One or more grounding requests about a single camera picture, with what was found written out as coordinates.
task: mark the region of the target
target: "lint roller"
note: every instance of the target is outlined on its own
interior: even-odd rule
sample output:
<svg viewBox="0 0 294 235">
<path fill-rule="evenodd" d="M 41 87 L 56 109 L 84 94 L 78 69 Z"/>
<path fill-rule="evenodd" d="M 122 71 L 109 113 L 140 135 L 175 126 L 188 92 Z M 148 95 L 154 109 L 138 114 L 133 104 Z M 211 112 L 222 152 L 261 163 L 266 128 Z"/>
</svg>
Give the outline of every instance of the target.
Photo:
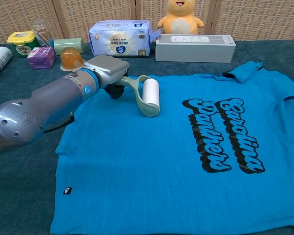
<svg viewBox="0 0 294 235">
<path fill-rule="evenodd" d="M 142 97 L 139 94 L 139 83 L 143 84 Z M 160 112 L 159 83 L 157 80 L 142 75 L 138 79 L 122 77 L 116 85 L 123 85 L 134 90 L 138 107 L 148 117 L 156 116 Z"/>
</svg>

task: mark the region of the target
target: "woven wall panel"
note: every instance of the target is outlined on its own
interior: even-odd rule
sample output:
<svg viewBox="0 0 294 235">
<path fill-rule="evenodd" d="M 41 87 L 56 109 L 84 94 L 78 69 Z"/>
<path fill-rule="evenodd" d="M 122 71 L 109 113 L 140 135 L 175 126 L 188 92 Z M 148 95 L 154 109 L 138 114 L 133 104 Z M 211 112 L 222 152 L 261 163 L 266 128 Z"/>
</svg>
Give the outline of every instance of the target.
<svg viewBox="0 0 294 235">
<path fill-rule="evenodd" d="M 51 13 L 45 0 L 0 0 L 0 43 L 16 31 L 29 31 L 30 22 L 43 18 L 49 24 L 53 38 L 61 37 L 54 27 Z"/>
<path fill-rule="evenodd" d="M 215 34 L 234 40 L 290 40 L 294 0 L 222 0 Z"/>
<path fill-rule="evenodd" d="M 139 0 L 139 19 L 149 20 L 152 23 L 153 30 L 157 30 L 159 20 L 167 14 L 167 0 Z M 200 18 L 205 24 L 208 17 L 210 0 L 195 1 L 194 15 Z M 204 28 L 199 30 L 200 34 L 203 34 Z"/>
<path fill-rule="evenodd" d="M 97 21 L 132 18 L 131 0 L 59 0 L 59 3 L 69 37 L 81 37 L 86 42 L 89 29 Z"/>
</svg>

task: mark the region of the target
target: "yellow plush toy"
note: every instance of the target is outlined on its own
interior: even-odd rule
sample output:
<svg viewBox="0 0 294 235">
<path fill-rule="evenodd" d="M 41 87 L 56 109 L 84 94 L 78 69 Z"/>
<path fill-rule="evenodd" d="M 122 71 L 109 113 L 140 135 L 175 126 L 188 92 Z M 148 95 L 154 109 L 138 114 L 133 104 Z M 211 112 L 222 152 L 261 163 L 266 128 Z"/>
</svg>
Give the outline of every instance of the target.
<svg viewBox="0 0 294 235">
<path fill-rule="evenodd" d="M 198 28 L 205 25 L 194 16 L 195 0 L 168 0 L 167 15 L 163 17 L 158 28 L 164 34 L 198 34 Z"/>
</svg>

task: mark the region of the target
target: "shirt tag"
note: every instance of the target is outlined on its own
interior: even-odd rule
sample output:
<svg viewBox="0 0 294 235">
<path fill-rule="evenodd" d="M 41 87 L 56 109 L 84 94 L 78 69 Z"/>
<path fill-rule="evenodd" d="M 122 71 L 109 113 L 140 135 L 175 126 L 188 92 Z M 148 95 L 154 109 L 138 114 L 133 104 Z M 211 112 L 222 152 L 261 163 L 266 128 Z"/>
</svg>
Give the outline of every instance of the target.
<svg viewBox="0 0 294 235">
<path fill-rule="evenodd" d="M 71 191 L 72 191 L 72 187 L 67 187 L 65 188 L 63 195 L 70 195 Z"/>
</svg>

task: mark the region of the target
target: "tissue box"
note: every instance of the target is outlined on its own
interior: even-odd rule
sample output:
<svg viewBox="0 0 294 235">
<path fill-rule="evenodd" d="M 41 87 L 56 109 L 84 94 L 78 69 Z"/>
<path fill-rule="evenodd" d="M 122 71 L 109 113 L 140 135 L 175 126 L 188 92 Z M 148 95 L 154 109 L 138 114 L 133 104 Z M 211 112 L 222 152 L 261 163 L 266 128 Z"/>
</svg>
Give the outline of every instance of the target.
<svg viewBox="0 0 294 235">
<path fill-rule="evenodd" d="M 33 69 L 50 69 L 56 56 L 52 47 L 35 47 L 27 59 Z"/>
<path fill-rule="evenodd" d="M 150 56 L 151 42 L 159 35 L 147 20 L 107 20 L 89 30 L 89 42 L 94 56 Z"/>
</svg>

